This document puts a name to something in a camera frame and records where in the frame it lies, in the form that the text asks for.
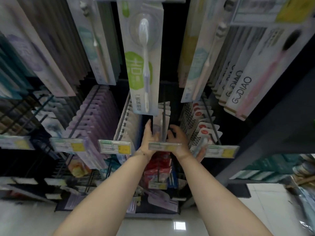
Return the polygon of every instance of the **black toothbrush head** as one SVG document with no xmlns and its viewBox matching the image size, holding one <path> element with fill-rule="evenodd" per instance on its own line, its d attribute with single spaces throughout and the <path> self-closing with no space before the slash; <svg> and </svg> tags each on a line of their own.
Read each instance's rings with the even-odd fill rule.
<svg viewBox="0 0 315 236">
<path fill-rule="evenodd" d="M 296 42 L 296 40 L 300 37 L 301 34 L 302 30 L 300 29 L 293 31 L 285 41 L 282 51 L 287 51 Z"/>
</svg>

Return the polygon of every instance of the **hand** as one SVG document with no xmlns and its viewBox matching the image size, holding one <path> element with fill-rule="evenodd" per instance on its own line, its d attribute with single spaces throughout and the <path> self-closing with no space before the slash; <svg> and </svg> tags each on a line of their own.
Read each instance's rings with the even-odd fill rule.
<svg viewBox="0 0 315 236">
<path fill-rule="evenodd" d="M 168 139 L 166 140 L 168 143 L 181 143 L 181 146 L 177 148 L 176 152 L 172 152 L 178 161 L 181 161 L 183 158 L 190 157 L 192 154 L 188 148 L 188 139 L 186 134 L 180 129 L 179 126 L 171 124 L 169 126 L 176 133 L 176 137 L 174 137 L 171 130 L 167 131 Z"/>
<path fill-rule="evenodd" d="M 151 131 L 151 119 L 148 120 L 146 126 L 144 128 L 143 138 L 140 146 L 140 150 L 143 154 L 148 157 L 148 160 L 151 159 L 152 155 L 156 152 L 153 150 L 149 150 L 149 142 L 158 142 L 160 137 L 160 133 L 157 132 L 154 136 Z"/>
</svg>

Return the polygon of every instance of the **floor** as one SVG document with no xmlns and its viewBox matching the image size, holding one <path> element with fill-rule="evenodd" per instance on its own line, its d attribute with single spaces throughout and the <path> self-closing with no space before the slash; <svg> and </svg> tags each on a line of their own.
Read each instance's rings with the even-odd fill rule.
<svg viewBox="0 0 315 236">
<path fill-rule="evenodd" d="M 240 200 L 268 227 L 274 236 L 308 236 L 302 227 L 301 213 L 294 199 L 279 184 L 250 184 L 252 197 Z M 15 205 L 0 201 L 0 235 L 44 236 L 65 219 L 68 212 L 53 212 L 54 206 Z M 125 219 L 117 236 L 199 235 L 207 231 L 196 208 L 190 208 L 173 220 Z"/>
</svg>

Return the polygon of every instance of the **right hand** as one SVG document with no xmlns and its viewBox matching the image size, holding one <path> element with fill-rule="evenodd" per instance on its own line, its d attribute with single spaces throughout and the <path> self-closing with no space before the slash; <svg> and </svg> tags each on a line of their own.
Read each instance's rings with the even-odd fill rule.
<svg viewBox="0 0 315 236">
<path fill-rule="evenodd" d="M 181 146 L 177 148 L 175 152 L 172 152 L 178 161 L 183 160 L 186 157 L 191 157 L 192 154 L 188 148 L 188 139 L 186 134 L 180 129 L 179 126 L 171 124 L 169 126 L 176 133 L 176 137 L 174 137 L 171 130 L 167 131 L 168 139 L 166 140 L 168 143 L 181 143 Z"/>
</svg>

